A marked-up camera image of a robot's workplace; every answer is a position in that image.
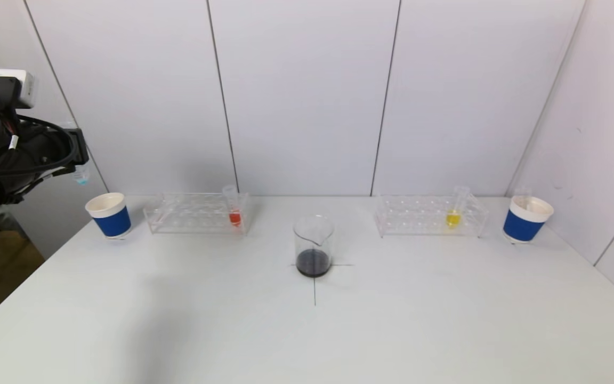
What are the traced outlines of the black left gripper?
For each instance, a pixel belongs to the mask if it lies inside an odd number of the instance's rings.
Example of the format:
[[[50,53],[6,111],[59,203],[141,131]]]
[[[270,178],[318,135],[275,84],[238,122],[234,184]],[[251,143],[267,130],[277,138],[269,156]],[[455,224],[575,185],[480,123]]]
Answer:
[[[58,163],[59,167],[77,167],[90,160],[81,129],[45,128],[41,153],[45,164]]]

